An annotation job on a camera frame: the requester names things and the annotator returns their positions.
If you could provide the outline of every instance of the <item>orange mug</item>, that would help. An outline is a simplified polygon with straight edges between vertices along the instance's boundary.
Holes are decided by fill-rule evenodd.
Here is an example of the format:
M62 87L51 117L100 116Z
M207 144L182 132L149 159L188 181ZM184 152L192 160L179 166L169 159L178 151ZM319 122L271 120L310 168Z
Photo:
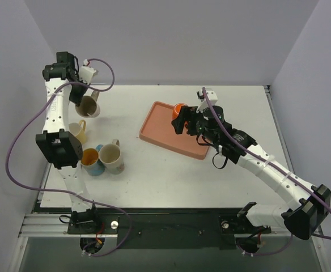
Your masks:
M174 106L173 108L173 113L172 113L172 120L176 119L181 111L181 108L183 106L187 106L186 104L184 103L179 103L177 105Z

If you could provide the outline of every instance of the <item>white table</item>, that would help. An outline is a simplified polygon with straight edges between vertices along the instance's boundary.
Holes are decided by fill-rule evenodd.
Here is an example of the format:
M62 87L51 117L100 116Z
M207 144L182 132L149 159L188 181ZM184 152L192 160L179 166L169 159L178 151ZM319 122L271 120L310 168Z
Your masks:
M209 149L205 160L196 160L139 139L139 130L153 102L198 105L196 91L202 86L115 86L99 96L101 114L87 118L88 142L83 148L120 140L125 170L120 175L104 173L83 176L94 200L118 207L243 207L250 201L282 203L261 180L243 168L227 164L213 167L215 154ZM207 86L218 95L227 122L244 130L285 167L263 86ZM70 106L70 122L81 118ZM60 175L51 167L46 188L65 189ZM41 207L71 207L68 195L44 193Z

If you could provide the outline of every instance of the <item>gray wall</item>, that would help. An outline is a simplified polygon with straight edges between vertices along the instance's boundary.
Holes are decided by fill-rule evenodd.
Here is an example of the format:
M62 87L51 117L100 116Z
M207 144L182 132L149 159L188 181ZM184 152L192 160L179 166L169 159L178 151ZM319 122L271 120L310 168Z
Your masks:
M275 78L318 0L25 2L53 52L108 60L117 84L256 85Z
M13 185L5 155L19 128L45 103L41 71L54 57L23 0L0 1L0 271L6 271L34 194ZM28 128L12 156L19 181L39 185L44 159L35 144L43 118Z
M331 189L331 1L318 3L271 95L296 173ZM331 216L323 227L331 235Z

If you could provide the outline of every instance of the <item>purple cable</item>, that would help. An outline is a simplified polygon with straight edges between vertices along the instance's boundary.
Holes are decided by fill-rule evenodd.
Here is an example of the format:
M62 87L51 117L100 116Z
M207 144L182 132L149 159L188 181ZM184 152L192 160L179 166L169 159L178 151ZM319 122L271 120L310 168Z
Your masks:
M227 138L234 143L237 147L239 147L240 149L242 149L243 151L245 151L246 153L252 155L253 157L255 157L256 159L262 161L262 162L266 162L266 160L262 157L260 157L259 155L256 155L255 153L247 150L245 147L243 147L242 145L240 145L235 139L233 139L233 137L227 132L227 130L224 128L224 126L222 125L221 121L219 120L210 100L209 97L207 96L207 91L206 88L203 87L202 88L202 93L207 101L207 104L211 110L212 115L214 116L217 124L220 126L222 132L227 136ZM283 171L283 169L281 169L279 166L275 165L272 162L269 162L269 165L272 166L273 168L275 168L277 171L279 171L281 174L283 174L284 176L287 175L287 173L285 171ZM301 184L298 180L296 180L295 178L293 178L292 176L288 176L288 179L290 179L292 182L294 182L295 184L297 184L298 186L300 186L303 190L305 190L308 194L310 194L313 198L315 198L319 203L321 203L323 205L323 207L326 208L326 210L331 214L331 208L320 198L318 197L314 192L310 191L307 187L305 187L303 184ZM319 234L313 234L313 236L319 237L319 238L323 238L323 239L328 239L331 240L331 236L325 236L325 235L319 235Z
M28 189L28 190L33 190L33 191L39 191L39 192L57 192L57 193L66 193L66 194L71 194L73 196L76 196L77 198L83 200L83 201L86 201L86 202L89 202L89 203L92 203L92 204L95 204L95 205L99 205L99 206L104 206L104 207L107 207L107 208L110 208L110 209L114 209L114 210L117 210L119 212L121 212L122 214L124 214L128 220L129 220L129 229L128 229L128 232L126 233L125 237L120 241L119 244L117 244L116 247L114 247L113 249L109 250L108 252L105 252L104 254L101 254L101 255L97 255L97 256L94 256L94 257L101 257L101 256L105 256L105 255L109 255L110 253L114 252L116 249L118 249L124 242L125 240L128 238L128 236L130 235L130 231L131 231L131 228L133 226L133 221L130 217L130 215L124 211L123 209L121 208L118 208L118 207L115 207L115 206L112 206L112 205L109 205L109 204L104 204L104 203L100 203L100 202L96 202L96 201L93 201L93 200L90 200L90 199L87 199L87 198L84 198L82 196L79 196L77 195L76 193L72 192L72 191L68 191L68 190L60 190L60 189L42 189L42 188L36 188L36 187L31 187L31 186L28 186L28 185L24 185L20 182L18 182L11 174L10 170L9 170L9 160L10 160L10 156L11 156L11 153L12 153L12 150L13 150L13 147L14 145L16 144L18 138L21 136L21 134L25 131L25 129L35 120L38 118L38 116L40 116L42 114L42 112L44 112L47 107L49 106L49 104L51 104L52 100L55 98L56 94L64 87L68 86L68 85L81 85L81 86L84 86L84 87L87 87L89 89L92 89L94 91L99 91L99 92L105 92L105 91L108 91L110 90L113 85L114 85L114 82L115 82L115 75L114 75L114 71L113 69L111 68L111 66L103 61L102 59L98 59L98 58L90 58L88 59L88 61L100 61L102 62L103 64L107 65L109 68L110 68L110 71L112 73L112 76L113 76L113 79L112 79L112 83L111 85L104 89L104 90L100 90L100 89L96 89L96 88L93 88L89 85L86 85L84 83L81 83L81 82L67 82L61 86L59 86L57 88L57 90L55 90L54 94L51 96L51 98L47 101L47 103L43 106L43 108L40 109L40 111L33 117L31 118L21 129L20 131L17 133L17 135L15 136L15 138L13 139L12 143L10 144L10 147L8 149L8 152L7 152L7 155L6 155L6 173L8 175L8 178L17 186L19 187L22 187L22 188L25 188L25 189Z
M289 241L280 249L276 250L276 251L272 251L272 252L265 252L265 253L249 253L247 251L245 251L244 249L242 249L242 247L240 247L239 244L237 244L237 247L239 249L241 249L243 252L245 252L246 255L248 256L253 256L253 257L257 257L257 256L271 256L271 255L275 255L275 254L278 254L280 252L283 252L285 249L287 249L290 245L291 245L291 242L292 242L292 238L293 238L293 234L290 236L289 238Z

